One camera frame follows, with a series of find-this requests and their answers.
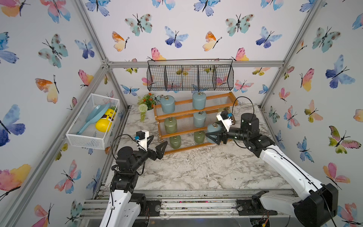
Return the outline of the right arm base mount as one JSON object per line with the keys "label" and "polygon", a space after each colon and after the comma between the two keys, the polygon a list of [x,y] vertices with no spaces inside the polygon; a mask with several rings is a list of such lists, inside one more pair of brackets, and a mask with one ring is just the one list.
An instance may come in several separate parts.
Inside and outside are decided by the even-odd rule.
{"label": "right arm base mount", "polygon": [[276,211],[267,210],[262,206],[260,198],[269,191],[260,191],[251,198],[240,199],[236,201],[236,210],[239,216],[251,215],[278,215]]}

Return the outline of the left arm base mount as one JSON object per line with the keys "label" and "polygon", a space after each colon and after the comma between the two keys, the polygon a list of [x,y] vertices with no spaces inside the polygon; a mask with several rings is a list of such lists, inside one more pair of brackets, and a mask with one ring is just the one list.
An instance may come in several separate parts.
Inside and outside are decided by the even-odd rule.
{"label": "left arm base mount", "polygon": [[147,215],[148,217],[159,217],[161,211],[161,201],[148,199],[145,194],[134,193],[130,202],[140,205],[141,211],[139,216]]}

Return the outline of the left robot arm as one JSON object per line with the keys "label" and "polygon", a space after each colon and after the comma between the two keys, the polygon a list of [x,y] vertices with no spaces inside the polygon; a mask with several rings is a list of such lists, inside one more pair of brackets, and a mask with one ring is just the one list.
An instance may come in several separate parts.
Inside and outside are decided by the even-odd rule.
{"label": "left robot arm", "polygon": [[148,159],[161,160],[168,142],[148,148],[154,136],[142,136],[137,133],[138,150],[124,146],[118,150],[116,164],[110,184],[110,198],[101,221],[101,227],[147,227],[150,222],[150,209],[145,194],[135,193],[140,173],[138,169]]}

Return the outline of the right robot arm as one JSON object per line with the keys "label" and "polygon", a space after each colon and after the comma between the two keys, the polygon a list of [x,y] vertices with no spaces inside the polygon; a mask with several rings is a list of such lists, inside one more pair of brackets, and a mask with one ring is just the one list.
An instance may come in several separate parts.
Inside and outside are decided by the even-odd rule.
{"label": "right robot arm", "polygon": [[249,209],[253,213],[276,211],[297,218],[305,227],[321,227],[334,220],[338,213],[337,188],[309,175],[287,157],[273,140],[261,134],[259,119],[255,114],[243,113],[240,127],[234,126],[234,115],[227,111],[217,113],[216,118],[218,123],[214,123],[213,127],[220,127],[220,130],[207,132],[207,138],[217,145],[227,144],[229,140],[243,142],[246,149],[274,168],[297,193],[296,197],[291,197],[260,191],[251,197]]}

